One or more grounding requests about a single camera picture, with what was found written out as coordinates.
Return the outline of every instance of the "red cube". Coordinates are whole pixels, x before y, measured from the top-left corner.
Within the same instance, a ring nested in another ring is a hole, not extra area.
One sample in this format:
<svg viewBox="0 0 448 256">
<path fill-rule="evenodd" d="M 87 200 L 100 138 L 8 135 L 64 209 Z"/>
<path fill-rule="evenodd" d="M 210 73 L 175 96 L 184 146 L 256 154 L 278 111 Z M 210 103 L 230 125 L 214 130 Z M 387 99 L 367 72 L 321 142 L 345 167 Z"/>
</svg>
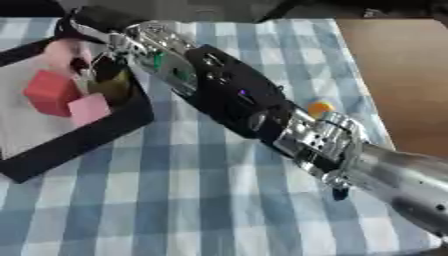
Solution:
<svg viewBox="0 0 448 256">
<path fill-rule="evenodd" d="M 23 91 L 33 106 L 41 113 L 70 116 L 68 103 L 81 97 L 73 80 L 47 70 L 40 70 Z"/>
</svg>

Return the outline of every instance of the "white paper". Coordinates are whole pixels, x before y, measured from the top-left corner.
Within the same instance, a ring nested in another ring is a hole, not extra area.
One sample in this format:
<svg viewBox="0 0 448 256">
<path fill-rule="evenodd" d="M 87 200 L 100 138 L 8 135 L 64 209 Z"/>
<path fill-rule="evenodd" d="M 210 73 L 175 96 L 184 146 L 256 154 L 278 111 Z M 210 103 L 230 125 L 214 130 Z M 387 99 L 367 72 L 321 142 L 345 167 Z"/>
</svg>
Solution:
<svg viewBox="0 0 448 256">
<path fill-rule="evenodd" d="M 41 56 L 0 68 L 0 147 L 4 159 L 74 129 L 70 118 L 42 114 L 23 95 L 41 69 L 47 69 Z"/>
</svg>

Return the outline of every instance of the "robotic hand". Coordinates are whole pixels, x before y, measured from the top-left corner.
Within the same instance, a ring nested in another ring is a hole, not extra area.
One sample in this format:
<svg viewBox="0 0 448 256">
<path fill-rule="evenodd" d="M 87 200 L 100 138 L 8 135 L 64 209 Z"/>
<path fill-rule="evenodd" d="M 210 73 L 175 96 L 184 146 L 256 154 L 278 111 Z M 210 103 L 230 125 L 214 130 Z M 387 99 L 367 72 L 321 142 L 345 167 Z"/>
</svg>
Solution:
<svg viewBox="0 0 448 256">
<path fill-rule="evenodd" d="M 421 228 L 448 236 L 448 162 L 372 145 L 363 127 L 341 113 L 315 120 L 250 66 L 155 21 L 83 7 L 62 18 L 55 34 L 105 44 L 104 54 L 115 61 L 132 58 L 216 122 L 292 159 L 332 187 L 336 200 L 359 187 Z"/>
</svg>

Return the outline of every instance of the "checkered tablecloth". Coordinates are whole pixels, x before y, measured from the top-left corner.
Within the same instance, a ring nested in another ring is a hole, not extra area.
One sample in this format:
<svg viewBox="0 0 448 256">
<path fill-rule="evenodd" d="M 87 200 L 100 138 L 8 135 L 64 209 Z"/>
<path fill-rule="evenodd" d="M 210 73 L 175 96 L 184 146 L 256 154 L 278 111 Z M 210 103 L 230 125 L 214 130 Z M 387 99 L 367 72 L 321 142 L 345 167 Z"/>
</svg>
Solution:
<svg viewBox="0 0 448 256">
<path fill-rule="evenodd" d="M 54 22 L 0 19 L 0 50 L 50 35 Z M 331 102 L 391 146 L 333 20 L 171 25 L 251 64 L 302 106 Z M 390 255 L 438 245 L 359 190 L 334 202 L 291 161 L 135 72 L 156 122 L 25 184 L 1 177 L 0 255 Z"/>
</svg>

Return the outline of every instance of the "black tray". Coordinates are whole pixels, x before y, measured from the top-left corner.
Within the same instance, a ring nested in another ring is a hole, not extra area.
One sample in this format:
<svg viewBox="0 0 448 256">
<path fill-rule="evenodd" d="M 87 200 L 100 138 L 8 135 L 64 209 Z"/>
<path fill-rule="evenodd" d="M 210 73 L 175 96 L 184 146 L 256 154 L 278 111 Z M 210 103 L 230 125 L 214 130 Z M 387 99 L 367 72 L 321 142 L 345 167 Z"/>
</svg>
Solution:
<svg viewBox="0 0 448 256">
<path fill-rule="evenodd" d="M 53 40 L 55 38 L 44 39 L 0 52 L 0 68 L 41 54 L 45 46 Z M 13 181 L 22 183 L 151 123 L 154 120 L 151 103 L 133 73 L 129 73 L 134 93 L 125 105 L 92 124 L 8 159 L 0 158 L 0 172 Z"/>
</svg>

